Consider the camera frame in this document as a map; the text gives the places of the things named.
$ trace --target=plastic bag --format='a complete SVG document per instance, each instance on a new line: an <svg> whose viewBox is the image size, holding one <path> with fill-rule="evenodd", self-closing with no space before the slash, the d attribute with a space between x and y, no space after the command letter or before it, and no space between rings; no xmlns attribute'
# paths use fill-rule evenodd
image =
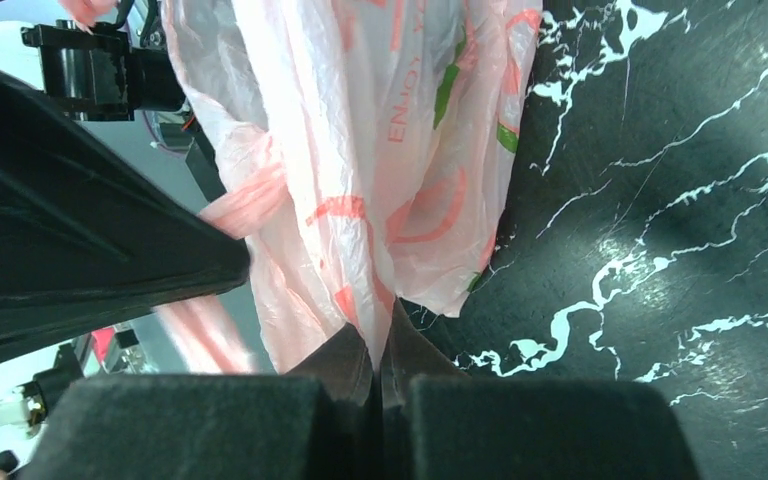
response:
<svg viewBox="0 0 768 480"><path fill-rule="evenodd" d="M287 371L345 322L377 366L393 303L457 316L487 266L541 0L166 0L170 58ZM257 367L213 299L158 308L198 372Z"/></svg>

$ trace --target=marble tabletop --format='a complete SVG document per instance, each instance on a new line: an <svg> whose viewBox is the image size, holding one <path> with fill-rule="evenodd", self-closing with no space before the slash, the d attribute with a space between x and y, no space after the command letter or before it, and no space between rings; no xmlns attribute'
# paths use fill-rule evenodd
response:
<svg viewBox="0 0 768 480"><path fill-rule="evenodd" d="M545 0L473 375L635 380L705 478L768 478L768 0Z"/></svg>

